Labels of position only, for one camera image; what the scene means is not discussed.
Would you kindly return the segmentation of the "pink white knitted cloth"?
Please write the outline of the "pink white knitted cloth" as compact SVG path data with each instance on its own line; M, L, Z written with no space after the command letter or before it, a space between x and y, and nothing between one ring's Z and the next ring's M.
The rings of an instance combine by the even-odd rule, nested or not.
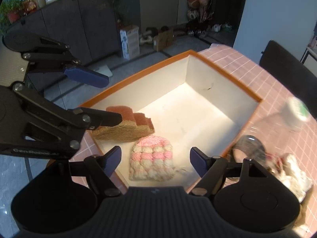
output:
M165 182L175 175L173 146L160 136L139 139L130 154L130 180Z

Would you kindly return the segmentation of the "brown scrubbing sponge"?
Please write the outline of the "brown scrubbing sponge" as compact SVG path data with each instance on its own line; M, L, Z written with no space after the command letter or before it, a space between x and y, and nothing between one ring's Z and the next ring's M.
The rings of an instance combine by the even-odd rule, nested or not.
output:
M147 118L144 113L135 113L130 107L122 105L109 106L106 111L121 114L122 122L113 127L98 127L91 132L94 139L133 142L155 133L152 120Z

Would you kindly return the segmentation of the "white terry cloth mitt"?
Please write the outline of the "white terry cloth mitt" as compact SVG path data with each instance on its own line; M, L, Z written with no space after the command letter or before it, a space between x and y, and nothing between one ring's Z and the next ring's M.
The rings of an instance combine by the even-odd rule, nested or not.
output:
M294 154L285 153L273 158L273 175L283 183L299 200L303 202L313 181L302 171Z

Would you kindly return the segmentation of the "dark storage cabinet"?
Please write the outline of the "dark storage cabinet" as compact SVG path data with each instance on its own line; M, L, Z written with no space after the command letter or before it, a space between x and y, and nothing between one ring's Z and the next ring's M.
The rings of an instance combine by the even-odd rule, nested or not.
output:
M115 10L110 0L59 0L19 20L9 32L34 33L66 44L86 68L120 52Z

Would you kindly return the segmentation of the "clear water bottle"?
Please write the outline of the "clear water bottle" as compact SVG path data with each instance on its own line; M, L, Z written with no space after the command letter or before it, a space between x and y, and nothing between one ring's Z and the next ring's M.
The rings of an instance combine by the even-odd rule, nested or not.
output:
M296 97L288 97L279 112L268 115L248 127L232 148L236 162L252 158L269 165L284 154L292 134L299 132L309 120L307 106Z

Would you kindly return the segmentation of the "white cardboard carton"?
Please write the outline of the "white cardboard carton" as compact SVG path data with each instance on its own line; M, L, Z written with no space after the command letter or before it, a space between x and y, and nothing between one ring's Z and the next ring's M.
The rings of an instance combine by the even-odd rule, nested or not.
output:
M124 59L131 60L140 54L139 27L128 25L120 30L122 55Z

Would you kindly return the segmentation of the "orange storage box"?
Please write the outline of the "orange storage box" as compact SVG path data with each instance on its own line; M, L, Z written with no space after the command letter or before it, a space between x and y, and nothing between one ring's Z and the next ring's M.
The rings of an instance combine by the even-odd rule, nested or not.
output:
M176 174L165 182L130 180L132 143L121 143L114 177L131 186L182 186L190 191L200 180L190 163L190 149L224 156L255 114L262 99L236 77L206 57L186 51L142 70L84 102L104 110L124 105L150 117L155 134L173 146Z

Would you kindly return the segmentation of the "potted green plant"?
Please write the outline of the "potted green plant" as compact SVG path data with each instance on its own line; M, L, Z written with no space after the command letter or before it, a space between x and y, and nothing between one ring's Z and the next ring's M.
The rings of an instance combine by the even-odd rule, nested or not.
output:
M24 10L21 0L8 0L1 3L1 35L6 29L20 18Z

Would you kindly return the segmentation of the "pink checkered tablecloth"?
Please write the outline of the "pink checkered tablecloth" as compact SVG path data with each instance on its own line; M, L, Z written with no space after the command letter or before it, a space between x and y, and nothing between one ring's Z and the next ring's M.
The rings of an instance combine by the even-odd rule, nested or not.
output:
M162 51L118 64L111 70L113 76L110 78L110 84L107 88L130 78L130 76L152 65L160 64L162 61L184 52L177 52L173 55ZM198 53L239 79L240 82L247 85L263 99L264 105L261 105L260 109L256 111L252 121L277 112L282 106L282 102L292 95L290 91L262 67L233 48L226 45L211 44L209 48ZM75 91L70 93L70 98L64 98L63 100L66 108L80 106L107 89L99 89L86 84L78 84L75 88ZM97 151L96 145L92 144L92 138L89 138L88 134L85 134L82 143L84 144L83 148L78 152L78 155L75 155L75 159L79 159L80 155L88 155ZM301 170L305 171L307 176L314 181L313 191L309 195L306 209L305 226L300 228L303 237L313 237L313 234L316 233L316 120L311 118L310 122L302 128L299 134L294 134L293 137L290 137L285 151L297 157Z

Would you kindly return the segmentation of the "brown cardboard box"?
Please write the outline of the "brown cardboard box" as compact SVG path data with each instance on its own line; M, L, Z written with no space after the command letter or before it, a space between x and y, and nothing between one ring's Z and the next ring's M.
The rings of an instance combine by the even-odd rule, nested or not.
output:
M153 48L155 51L160 52L165 48L172 45L174 39L174 29L169 28L166 31L161 31L153 39Z

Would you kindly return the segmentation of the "black chair left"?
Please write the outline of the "black chair left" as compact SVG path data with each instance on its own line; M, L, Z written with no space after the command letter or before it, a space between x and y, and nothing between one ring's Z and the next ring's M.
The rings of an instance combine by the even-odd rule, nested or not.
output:
M298 59L277 42L270 40L259 65L288 91L303 101L313 118L317 115L317 79Z

